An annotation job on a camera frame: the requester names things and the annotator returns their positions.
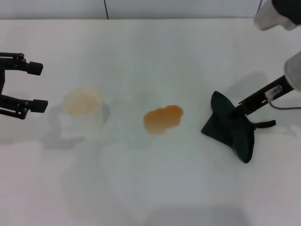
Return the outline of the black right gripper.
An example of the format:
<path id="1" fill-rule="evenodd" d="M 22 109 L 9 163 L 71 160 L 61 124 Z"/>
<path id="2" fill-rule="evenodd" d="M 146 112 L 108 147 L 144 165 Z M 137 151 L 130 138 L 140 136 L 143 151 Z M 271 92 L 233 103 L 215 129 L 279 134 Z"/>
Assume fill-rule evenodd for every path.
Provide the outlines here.
<path id="1" fill-rule="evenodd" d="M 239 105 L 233 110 L 231 116 L 233 118 L 240 118 L 243 115 L 250 115 L 261 107 L 265 106 L 266 104 L 268 104 L 268 99 L 265 93 L 273 88 L 276 88 L 277 86 L 280 86 L 281 90 L 277 94 L 275 94 L 274 99 L 278 99 L 281 96 L 293 91 L 293 87 L 289 84 L 289 82 L 283 75 L 277 80 L 273 81 L 272 83 L 268 84 L 267 86 L 263 87 L 262 89 L 256 91 L 246 99 L 239 102 Z M 276 121 L 271 120 L 258 123 L 249 122 L 249 124 L 254 129 L 265 129 L 274 127 L 276 125 Z"/>

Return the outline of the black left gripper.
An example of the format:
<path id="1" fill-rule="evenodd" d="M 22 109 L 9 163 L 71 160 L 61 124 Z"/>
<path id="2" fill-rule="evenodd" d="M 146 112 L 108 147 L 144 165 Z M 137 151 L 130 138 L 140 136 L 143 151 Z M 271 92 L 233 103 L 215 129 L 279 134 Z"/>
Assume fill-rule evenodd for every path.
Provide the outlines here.
<path id="1" fill-rule="evenodd" d="M 43 64 L 26 62 L 23 53 L 0 52 L 0 114 L 24 120 L 29 111 L 44 113 L 48 106 L 46 100 L 23 100 L 1 95 L 5 84 L 5 70 L 23 71 L 40 76 Z"/>

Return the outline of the dark blue rag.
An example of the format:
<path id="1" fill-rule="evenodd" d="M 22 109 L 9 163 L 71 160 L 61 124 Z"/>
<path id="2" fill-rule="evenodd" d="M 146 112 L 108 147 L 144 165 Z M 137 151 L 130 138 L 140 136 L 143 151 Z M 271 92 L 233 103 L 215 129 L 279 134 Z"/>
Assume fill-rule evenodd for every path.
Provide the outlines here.
<path id="1" fill-rule="evenodd" d="M 234 118 L 235 106 L 222 93 L 215 91 L 211 97 L 212 114 L 201 133 L 230 147 L 244 163 L 253 155 L 255 127 L 246 116 Z"/>

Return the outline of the white paper cup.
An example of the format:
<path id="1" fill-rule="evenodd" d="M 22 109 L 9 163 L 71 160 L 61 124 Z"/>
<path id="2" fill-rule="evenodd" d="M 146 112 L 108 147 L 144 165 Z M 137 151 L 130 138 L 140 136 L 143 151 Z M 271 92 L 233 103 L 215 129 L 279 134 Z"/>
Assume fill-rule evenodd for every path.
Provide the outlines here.
<path id="1" fill-rule="evenodd" d="M 63 133 L 71 138 L 96 136 L 105 124 L 106 109 L 101 92 L 90 86 L 76 87 L 68 92 L 60 116 Z"/>

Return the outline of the brown water stain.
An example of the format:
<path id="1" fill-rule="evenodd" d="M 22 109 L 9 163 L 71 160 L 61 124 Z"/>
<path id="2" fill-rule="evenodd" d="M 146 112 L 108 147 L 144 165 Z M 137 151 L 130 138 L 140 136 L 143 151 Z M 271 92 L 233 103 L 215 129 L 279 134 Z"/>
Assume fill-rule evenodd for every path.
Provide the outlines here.
<path id="1" fill-rule="evenodd" d="M 146 113 L 143 117 L 145 130 L 150 136 L 164 134 L 181 124 L 184 110 L 178 105 L 168 105 Z"/>

